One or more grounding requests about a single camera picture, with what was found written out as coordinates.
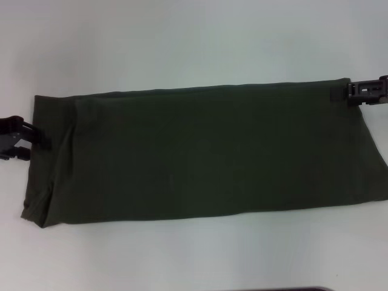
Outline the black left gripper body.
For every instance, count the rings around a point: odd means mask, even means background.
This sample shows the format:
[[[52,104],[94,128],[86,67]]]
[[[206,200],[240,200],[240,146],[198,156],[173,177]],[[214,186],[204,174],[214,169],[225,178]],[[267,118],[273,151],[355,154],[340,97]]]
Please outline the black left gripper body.
[[[9,160],[12,148],[21,140],[21,128],[24,119],[20,116],[1,118],[1,159]]]

